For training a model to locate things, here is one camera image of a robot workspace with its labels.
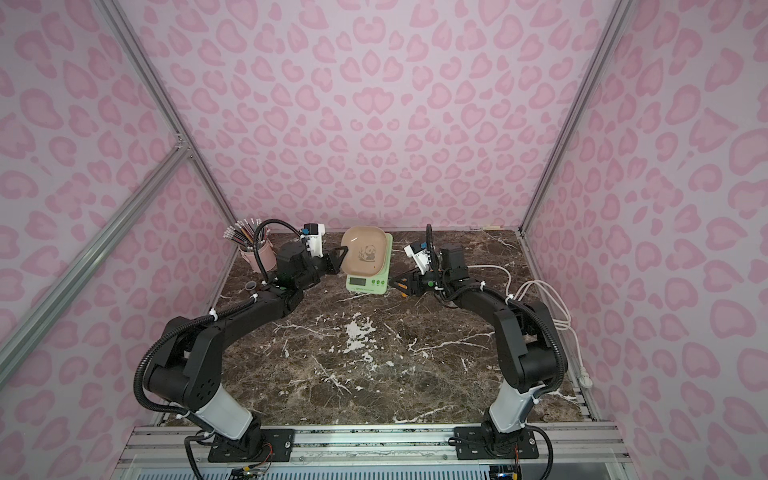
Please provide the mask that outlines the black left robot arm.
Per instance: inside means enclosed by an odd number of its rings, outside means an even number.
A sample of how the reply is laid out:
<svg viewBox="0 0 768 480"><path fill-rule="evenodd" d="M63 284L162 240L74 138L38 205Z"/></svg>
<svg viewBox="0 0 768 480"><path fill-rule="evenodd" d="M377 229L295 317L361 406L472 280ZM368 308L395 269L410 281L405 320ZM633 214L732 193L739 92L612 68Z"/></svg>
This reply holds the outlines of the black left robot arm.
<svg viewBox="0 0 768 480"><path fill-rule="evenodd" d="M178 415L197 426L197 433L183 441L195 478L201 478L202 472L193 444L208 445L211 462L247 461L252 466L274 462L290 449L263 433L260 416L222 385L226 350L256 329L293 313L306 290L341 271L349 253L346 246L324 250L321 224L289 230L297 239L279 249L273 271L259 253L254 255L263 283L246 301L226 310L212 308L194 319L171 319L136 368L133 394L139 405Z"/></svg>

